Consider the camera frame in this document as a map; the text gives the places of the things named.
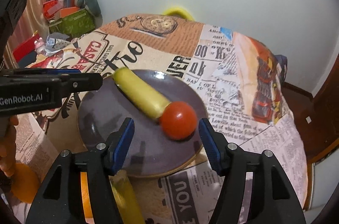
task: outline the yellow ring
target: yellow ring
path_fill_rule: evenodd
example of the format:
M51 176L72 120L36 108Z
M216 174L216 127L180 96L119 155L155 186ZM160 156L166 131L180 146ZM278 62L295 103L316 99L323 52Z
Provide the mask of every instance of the yellow ring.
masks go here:
M173 8L169 8L167 10L165 10L162 15L178 15L180 17L182 17L183 19L187 19L190 21L195 21L194 18L192 17L192 15L190 15L190 13L186 10L184 10L183 8L180 7L173 7Z

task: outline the orange box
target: orange box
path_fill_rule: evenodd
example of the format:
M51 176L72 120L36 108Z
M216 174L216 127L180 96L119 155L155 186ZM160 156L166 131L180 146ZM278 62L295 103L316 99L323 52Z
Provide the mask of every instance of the orange box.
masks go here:
M73 14L73 13L77 12L78 10L80 10L80 8L78 8L78 7L70 7L70 8L60 9L55 13L54 20L58 20L58 19L63 18L67 15Z

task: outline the baseboard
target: baseboard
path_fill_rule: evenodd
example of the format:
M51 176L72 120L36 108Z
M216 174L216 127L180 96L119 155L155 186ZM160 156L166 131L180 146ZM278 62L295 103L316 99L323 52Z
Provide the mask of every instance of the baseboard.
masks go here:
M301 88L299 88L299 87L297 87L297 86L295 86L295 85L293 85L293 84L290 84L290 83L288 83L288 82L284 82L284 84L282 85L282 87L287 88L287 89L290 89L290 90L292 90L292 91L294 91L294 92L297 92L297 93L299 93L299 94L301 94L301 95L303 95L303 96L306 96L306 97L309 98L311 101L313 100L313 96L312 96L311 93L309 93L309 92L307 92L306 90L301 89Z

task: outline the human hand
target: human hand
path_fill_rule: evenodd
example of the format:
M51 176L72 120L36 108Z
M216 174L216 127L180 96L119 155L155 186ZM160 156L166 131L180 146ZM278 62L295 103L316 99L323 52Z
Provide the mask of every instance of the human hand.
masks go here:
M17 116L11 116L5 137L0 139L0 169L7 177L11 177L15 171L15 139L17 131L14 126L18 124Z

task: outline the table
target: table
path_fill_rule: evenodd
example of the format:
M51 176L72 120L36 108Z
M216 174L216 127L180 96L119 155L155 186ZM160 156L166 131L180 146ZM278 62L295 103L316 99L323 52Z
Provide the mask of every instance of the table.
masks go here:
M103 77L128 66L163 71L183 80L200 95L214 129L229 142L247 151L275 153L304 204L303 143L281 93L281 67L257 40L176 17L134 14L80 37L51 57L39 55L29 67L38 66L100 72ZM72 95L60 109L34 113L58 151L85 150L77 130L77 108L84 94ZM246 179L241 223L248 213L250 173ZM131 178L145 218L155 223L193 219L208 223L222 182L211 171L204 150L184 170L170 176Z

